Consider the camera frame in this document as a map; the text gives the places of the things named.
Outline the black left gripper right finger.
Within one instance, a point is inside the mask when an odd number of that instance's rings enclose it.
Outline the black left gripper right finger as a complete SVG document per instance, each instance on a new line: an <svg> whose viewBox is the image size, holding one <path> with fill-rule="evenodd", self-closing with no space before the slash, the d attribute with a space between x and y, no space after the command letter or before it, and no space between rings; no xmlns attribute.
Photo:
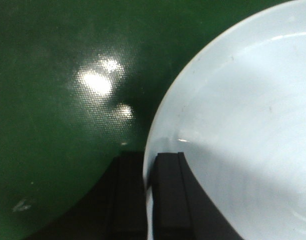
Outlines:
<svg viewBox="0 0 306 240"><path fill-rule="evenodd" d="M197 240L188 175L183 152L160 152L152 170L153 239Z"/></svg>

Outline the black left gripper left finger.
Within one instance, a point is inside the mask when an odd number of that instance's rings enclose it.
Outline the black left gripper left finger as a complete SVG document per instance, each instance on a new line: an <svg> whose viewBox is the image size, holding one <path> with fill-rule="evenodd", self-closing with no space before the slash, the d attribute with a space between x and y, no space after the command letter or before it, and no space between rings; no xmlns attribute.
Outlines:
<svg viewBox="0 0 306 240"><path fill-rule="evenodd" d="M109 167L112 177L105 220L106 240L147 239L143 158L142 151L124 151Z"/></svg>

